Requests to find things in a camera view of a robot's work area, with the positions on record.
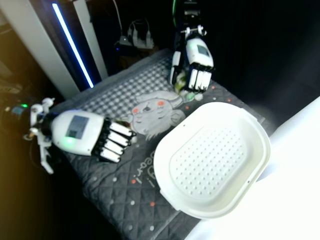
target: checkered pattern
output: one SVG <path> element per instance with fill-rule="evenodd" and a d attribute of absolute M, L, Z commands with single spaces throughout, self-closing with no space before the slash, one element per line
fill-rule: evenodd
<path fill-rule="evenodd" d="M 137 104 L 136 96 L 158 90 L 173 90 L 173 87 L 168 84 L 170 67 L 171 58 L 167 57 L 125 82 L 105 89 L 79 107 L 110 118 L 125 116 Z"/>
<path fill-rule="evenodd" d="M 85 92 L 81 93 L 85 102 L 78 97 L 74 101 L 62 103 L 58 108 L 62 111 L 81 108 L 110 118 L 126 116 L 137 104 L 136 96 L 158 90 L 173 90 L 167 83 L 171 59 L 171 54 L 154 59 L 112 86 L 101 84 L 87 95 Z M 188 116 L 196 108 L 209 102 L 225 102 L 245 108 L 270 133 L 270 124 L 265 118 L 216 82 L 211 83 L 202 99 L 185 101 L 179 109 Z M 118 164 L 102 163 L 93 157 L 66 153 L 83 184 L 84 195 L 115 226 L 123 239 L 181 240 L 199 221 L 172 208 L 160 194 L 159 186 L 150 178 L 147 168 L 138 174 L 137 170 L 150 158 L 165 135 L 166 132 L 163 132 L 156 138 L 146 141 L 145 136 L 138 134 L 138 142 L 126 149 Z M 136 175 L 139 176 L 141 183 L 136 181 Z"/>

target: gray quilted mat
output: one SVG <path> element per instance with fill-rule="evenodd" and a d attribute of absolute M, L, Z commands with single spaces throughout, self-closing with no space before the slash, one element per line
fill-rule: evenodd
<path fill-rule="evenodd" d="M 161 51 L 95 88 L 55 107 L 77 108 L 131 123 L 137 143 L 128 147 L 118 164 L 66 153 L 83 184 L 84 195 L 115 226 L 123 239 L 181 240 L 199 222 L 175 211 L 160 194 L 154 175 L 157 144 L 199 106 L 227 102 L 245 108 L 262 126 L 269 122 L 225 88 L 212 82 L 204 94 L 179 96 L 167 83 L 170 51 Z"/>

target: red cheek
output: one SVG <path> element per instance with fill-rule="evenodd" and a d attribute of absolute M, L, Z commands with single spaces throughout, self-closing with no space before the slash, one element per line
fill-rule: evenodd
<path fill-rule="evenodd" d="M 163 105 L 165 105 L 164 101 L 158 101 L 158 106 L 163 106 Z"/>

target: robotic hand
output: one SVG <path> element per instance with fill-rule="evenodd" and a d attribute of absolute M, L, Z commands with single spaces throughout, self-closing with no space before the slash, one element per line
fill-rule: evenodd
<path fill-rule="evenodd" d="M 176 27 L 175 52 L 172 58 L 169 83 L 175 85 L 178 75 L 187 65 L 184 88 L 192 92 L 205 92 L 210 84 L 214 60 L 202 39 L 207 32 L 200 24 L 198 2 L 197 0 L 182 0 L 178 9 L 180 11 L 176 15 L 179 21 Z"/>
<path fill-rule="evenodd" d="M 118 163 L 136 135 L 129 128 L 95 113 L 81 110 L 50 113 L 53 104 L 54 98 L 45 98 L 42 104 L 31 107 L 30 116 L 30 137 L 37 136 L 41 165 L 49 174 L 54 173 L 47 162 L 52 143 L 72 154 Z"/>

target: cartoon bear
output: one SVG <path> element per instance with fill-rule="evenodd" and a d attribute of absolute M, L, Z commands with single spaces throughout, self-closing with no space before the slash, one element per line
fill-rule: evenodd
<path fill-rule="evenodd" d="M 182 97 L 175 92 L 160 90 L 135 99 L 137 105 L 122 119 L 130 123 L 133 131 L 145 135 L 146 140 L 177 126 L 186 118 L 183 111 L 175 109 L 183 103 Z"/>

